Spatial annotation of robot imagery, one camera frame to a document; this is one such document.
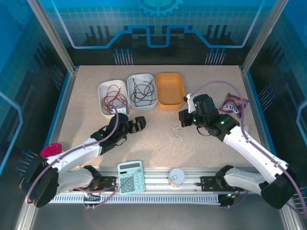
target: metal frame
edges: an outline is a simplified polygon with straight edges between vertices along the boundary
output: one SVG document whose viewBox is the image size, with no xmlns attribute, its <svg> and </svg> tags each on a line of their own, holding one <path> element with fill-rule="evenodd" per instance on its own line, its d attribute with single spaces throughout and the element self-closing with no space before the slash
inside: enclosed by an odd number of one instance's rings
<svg viewBox="0 0 307 230">
<path fill-rule="evenodd" d="M 74 74 L 69 75 L 68 83 L 66 88 L 64 89 L 64 96 L 59 108 L 59 113 L 57 114 L 57 118 L 54 124 L 54 129 L 51 134 L 49 143 L 55 143 L 58 141 L 59 133 L 61 131 L 61 127 L 64 121 L 64 117 L 66 114 L 66 109 L 68 107 L 69 99 L 71 97 L 72 88 L 76 79 L 78 69 L 74 71 Z M 36 207 L 34 205 L 23 204 L 23 207 L 20 211 L 15 230 L 29 230 L 31 227 L 31 223 L 36 211 Z"/>
<path fill-rule="evenodd" d="M 63 61 L 65 67 L 69 71 L 69 73 L 74 73 L 75 67 L 74 64 L 67 53 L 59 35 L 57 34 L 55 28 L 53 27 L 50 19 L 47 16 L 47 13 L 40 3 L 40 1 L 36 0 L 27 0 L 30 7 L 32 8 L 35 16 L 37 17 L 38 21 L 42 25 L 45 33 L 47 34 L 48 38 L 50 39 L 52 45 L 54 46 L 55 50 L 57 51 L 59 57 Z"/>
<path fill-rule="evenodd" d="M 288 204 L 295 207 L 293 199 L 288 201 Z M 283 206 L 282 215 L 284 218 L 284 226 L 287 229 L 291 230 L 304 230 L 304 224 L 302 223 L 300 217 L 289 208 L 288 205 Z"/>
<path fill-rule="evenodd" d="M 275 26 L 279 16 L 282 14 L 289 0 L 277 0 L 273 6 L 267 20 L 265 21 L 263 27 L 261 28 L 252 48 L 250 49 L 244 63 L 243 63 L 243 73 L 247 73 L 251 65 L 253 64 L 256 56 L 260 52 L 263 44 L 270 35 L 273 27 Z"/>
<path fill-rule="evenodd" d="M 263 145 L 263 147 L 265 147 L 267 150 L 272 152 L 272 148 L 269 145 L 267 135 L 266 135 L 266 132 L 264 130 L 264 126 L 263 126 L 261 116 L 260 116 L 260 113 L 259 113 L 259 109 L 257 107 L 257 103 L 256 103 L 256 99 L 255 99 L 255 97 L 257 97 L 257 95 L 254 95 L 254 93 L 253 93 L 251 84 L 248 80 L 247 73 L 244 73 L 243 71 L 241 71 L 241 75 L 242 75 L 242 80 L 243 80 L 243 83 L 244 83 L 244 86 L 245 86 L 245 89 L 246 89 L 246 93 L 248 95 L 249 104 L 250 104 L 252 113 L 254 115 L 254 120 L 255 120 L 257 130 L 258 130 L 260 142 Z"/>
</svg>

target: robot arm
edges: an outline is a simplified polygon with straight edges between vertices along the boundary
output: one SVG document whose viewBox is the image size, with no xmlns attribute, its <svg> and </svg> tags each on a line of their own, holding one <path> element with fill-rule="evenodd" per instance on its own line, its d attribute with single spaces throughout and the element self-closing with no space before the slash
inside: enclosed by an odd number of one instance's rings
<svg viewBox="0 0 307 230">
<path fill-rule="evenodd" d="M 261 195 L 264 200 L 274 208 L 282 208 L 284 204 L 295 194 L 295 188 L 278 168 L 283 167 L 293 178 L 298 181 L 296 173 L 289 165 L 267 151 L 261 144 L 255 141 L 247 132 L 248 141 L 244 138 L 239 123 L 229 114 L 220 115 L 215 108 L 213 100 L 207 94 L 185 97 L 189 108 L 179 112 L 179 119 L 183 127 L 196 125 L 204 127 L 211 136 L 237 150 L 258 171 L 250 173 L 241 171 L 233 166 L 223 167 L 217 174 L 217 183 L 221 186 L 240 187 Z M 278 165 L 271 162 L 249 142 L 252 141 L 261 150 L 275 159 Z"/>
<path fill-rule="evenodd" d="M 96 158 L 113 149 L 122 139 L 126 141 L 128 133 L 136 133 L 145 128 L 146 121 L 143 116 L 136 117 L 135 121 L 136 123 L 128 121 L 125 114 L 119 113 L 117 128 L 107 140 L 88 146 L 88 144 L 102 140 L 111 133 L 116 123 L 115 117 L 111 118 L 108 126 L 93 133 L 90 138 L 79 145 L 83 148 L 71 152 L 61 160 L 59 160 L 59 157 L 70 150 L 47 159 L 40 155 L 33 158 L 24 173 L 24 178 L 20 184 L 21 190 L 27 194 L 37 176 L 54 161 L 57 162 L 44 173 L 30 194 L 29 199 L 36 207 L 42 207 L 57 194 L 74 188 L 83 187 L 96 190 L 101 182 L 101 175 L 95 168 L 85 166 L 75 171 L 71 170 L 87 160 Z"/>
</svg>

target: red wire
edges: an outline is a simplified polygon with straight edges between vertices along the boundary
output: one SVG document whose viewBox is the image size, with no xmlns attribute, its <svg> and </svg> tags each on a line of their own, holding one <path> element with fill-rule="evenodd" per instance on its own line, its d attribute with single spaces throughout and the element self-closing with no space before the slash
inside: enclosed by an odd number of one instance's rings
<svg viewBox="0 0 307 230">
<path fill-rule="evenodd" d="M 114 90 L 114 91 L 110 91 L 109 92 L 109 90 L 110 90 L 110 88 L 112 87 L 112 86 L 115 86 L 115 87 L 117 87 L 118 88 L 118 91 L 116 91 L 116 90 Z M 121 106 L 127 106 L 127 99 L 126 99 L 126 97 L 123 95 L 123 94 L 121 94 L 120 93 L 120 90 L 121 90 L 121 88 L 120 87 L 118 87 L 117 85 L 110 85 L 109 86 L 109 88 L 108 88 L 108 90 L 106 91 L 106 96 L 102 99 L 102 101 L 101 101 L 101 104 L 102 104 L 102 106 L 103 106 L 103 108 L 106 110 L 106 111 L 108 111 L 110 114 L 111 114 L 111 111 L 110 111 L 110 105 L 111 104 L 113 104 L 113 102 L 115 102 L 115 101 L 119 101 L 120 103 L 121 103 Z M 111 93 L 115 93 L 116 92 L 116 95 L 115 96 L 110 96 L 110 94 Z"/>
</svg>

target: black cable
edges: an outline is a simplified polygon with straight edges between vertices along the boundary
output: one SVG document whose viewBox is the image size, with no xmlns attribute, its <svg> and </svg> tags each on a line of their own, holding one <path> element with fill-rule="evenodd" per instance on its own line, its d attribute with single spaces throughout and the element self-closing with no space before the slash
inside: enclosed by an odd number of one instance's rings
<svg viewBox="0 0 307 230">
<path fill-rule="evenodd" d="M 124 140 L 123 142 L 121 142 L 119 145 L 118 145 L 117 143 L 116 143 L 115 145 L 116 145 L 116 146 L 121 146 L 123 143 L 125 143 L 125 141 L 127 140 L 127 137 L 124 137 L 124 139 L 125 139 L 125 140 Z"/>
<path fill-rule="evenodd" d="M 148 83 L 147 85 L 145 84 L 136 84 L 134 79 L 133 79 L 133 83 L 134 83 L 134 90 L 133 93 L 131 94 L 130 98 L 131 101 L 134 102 L 135 106 L 138 107 L 137 103 L 139 102 L 150 102 L 149 105 L 152 104 L 152 102 L 154 100 L 156 100 L 155 98 L 153 98 L 153 93 L 154 93 L 154 85 L 152 84 L 153 80 L 151 80 L 150 82 L 148 81 L 143 81 Z M 141 91 L 139 86 L 145 86 L 144 90 Z"/>
<path fill-rule="evenodd" d="M 208 137 L 208 136 L 210 136 L 210 134 L 208 134 L 208 135 L 204 135 L 204 134 L 202 134 L 202 133 L 199 131 L 199 126 L 197 126 L 197 127 L 196 127 L 196 129 L 197 129 L 197 132 L 198 132 L 199 134 L 201 134 L 202 136 L 204 136 L 204 137 Z"/>
</svg>

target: snack bag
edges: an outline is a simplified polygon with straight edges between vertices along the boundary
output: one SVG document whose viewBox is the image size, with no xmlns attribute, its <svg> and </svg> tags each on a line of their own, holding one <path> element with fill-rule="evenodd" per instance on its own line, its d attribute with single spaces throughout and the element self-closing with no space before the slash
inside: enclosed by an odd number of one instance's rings
<svg viewBox="0 0 307 230">
<path fill-rule="evenodd" d="M 243 99 L 243 102 L 244 102 L 244 108 L 245 108 L 249 101 L 246 99 Z M 235 112 L 240 119 L 242 116 L 242 110 L 243 110 L 243 107 L 242 107 L 240 98 L 237 96 L 231 95 L 230 93 L 228 93 L 223 105 L 220 107 L 220 111 L 223 111 L 229 114 L 232 112 Z"/>
</svg>

